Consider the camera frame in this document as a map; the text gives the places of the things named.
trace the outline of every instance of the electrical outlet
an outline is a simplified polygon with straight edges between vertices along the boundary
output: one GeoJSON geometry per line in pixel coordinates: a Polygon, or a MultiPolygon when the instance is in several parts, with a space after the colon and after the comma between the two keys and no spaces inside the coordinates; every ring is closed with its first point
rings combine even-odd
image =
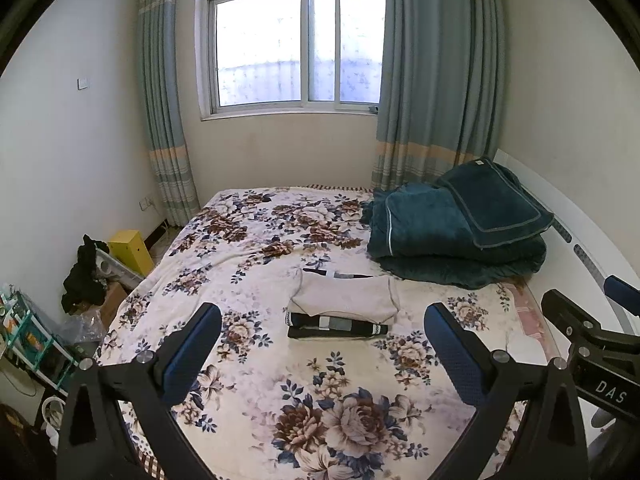
{"type": "Polygon", "coordinates": [[[154,196],[147,195],[140,202],[138,202],[138,204],[140,204],[140,211],[145,211],[150,206],[154,205],[154,196]]]}

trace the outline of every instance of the window pane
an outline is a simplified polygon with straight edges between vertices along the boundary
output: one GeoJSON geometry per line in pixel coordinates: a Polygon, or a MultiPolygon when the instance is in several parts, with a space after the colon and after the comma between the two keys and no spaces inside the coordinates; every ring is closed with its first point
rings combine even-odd
{"type": "Polygon", "coordinates": [[[300,101],[300,0],[216,7],[220,106],[300,101]]]}
{"type": "Polygon", "coordinates": [[[309,100],[335,95],[335,0],[309,0],[309,100]]]}
{"type": "Polygon", "coordinates": [[[340,0],[340,101],[380,101],[385,0],[340,0]]]}

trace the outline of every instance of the folded dark clothing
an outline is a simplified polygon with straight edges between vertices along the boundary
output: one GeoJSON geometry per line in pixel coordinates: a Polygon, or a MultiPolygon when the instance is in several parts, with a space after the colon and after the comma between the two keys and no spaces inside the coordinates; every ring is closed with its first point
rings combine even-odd
{"type": "Polygon", "coordinates": [[[478,248],[531,238],[554,219],[510,170],[487,157],[447,171],[435,185],[450,190],[478,248]]]}
{"type": "Polygon", "coordinates": [[[372,278],[372,276],[368,276],[367,274],[345,274],[343,272],[334,272],[332,270],[326,269],[310,269],[309,267],[303,267],[305,272],[314,272],[315,274],[320,274],[321,276],[331,276],[332,278],[336,278],[337,280],[350,280],[352,278],[372,278]]]}
{"type": "Polygon", "coordinates": [[[370,323],[369,321],[335,316],[308,316],[297,312],[287,312],[285,322],[288,326],[295,328],[309,328],[327,333],[350,332],[360,337],[384,335],[388,332],[387,325],[370,323]]]}
{"type": "Polygon", "coordinates": [[[320,330],[317,328],[289,327],[287,336],[291,339],[304,339],[305,337],[373,337],[371,334],[361,335],[348,330],[320,330]]]}

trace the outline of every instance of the teal curtain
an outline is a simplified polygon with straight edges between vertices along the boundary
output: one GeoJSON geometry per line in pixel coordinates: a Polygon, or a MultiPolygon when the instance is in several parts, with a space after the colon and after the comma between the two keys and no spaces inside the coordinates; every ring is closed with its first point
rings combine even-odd
{"type": "Polygon", "coordinates": [[[502,0],[386,0],[373,186],[493,157],[504,67],[502,0]]]}
{"type": "Polygon", "coordinates": [[[138,67],[151,166],[167,220],[183,226],[200,210],[184,141],[175,69],[175,0],[140,0],[138,67]]]}

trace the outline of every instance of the window frame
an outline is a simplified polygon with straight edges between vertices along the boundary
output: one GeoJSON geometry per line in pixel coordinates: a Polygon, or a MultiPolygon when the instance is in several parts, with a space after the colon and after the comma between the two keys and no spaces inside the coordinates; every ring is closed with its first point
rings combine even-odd
{"type": "Polygon", "coordinates": [[[300,0],[300,101],[274,101],[220,106],[220,88],[216,67],[216,6],[233,0],[202,0],[202,92],[204,119],[287,112],[338,112],[372,114],[378,103],[340,101],[340,0],[335,0],[335,81],[333,101],[310,101],[309,92],[309,0],[300,0]]]}

